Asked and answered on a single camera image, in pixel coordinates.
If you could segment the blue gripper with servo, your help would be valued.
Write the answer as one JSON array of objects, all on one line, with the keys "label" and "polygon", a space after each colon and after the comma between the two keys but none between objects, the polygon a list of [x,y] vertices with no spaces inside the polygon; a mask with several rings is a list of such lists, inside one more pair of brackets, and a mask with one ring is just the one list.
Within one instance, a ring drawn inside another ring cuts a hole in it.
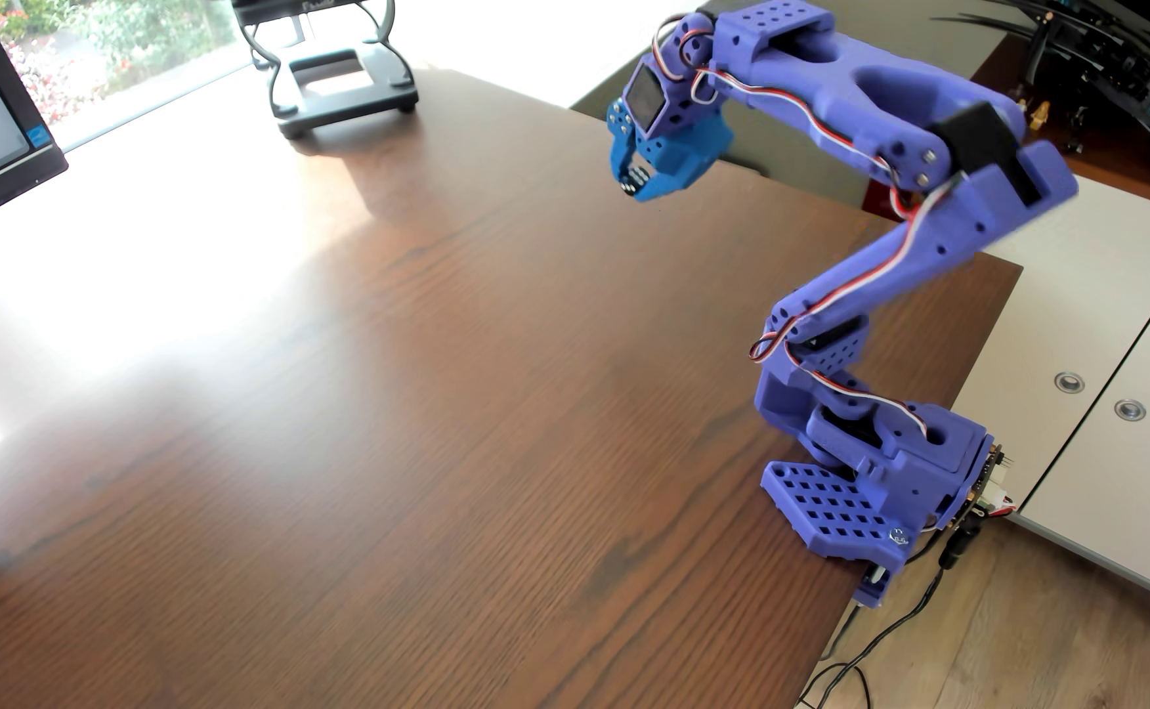
[{"label": "blue gripper with servo", "polygon": [[731,142],[723,105],[716,92],[710,105],[693,101],[689,80],[664,78],[656,60],[642,56],[624,102],[607,107],[610,171],[620,188],[647,202],[693,185]]}]

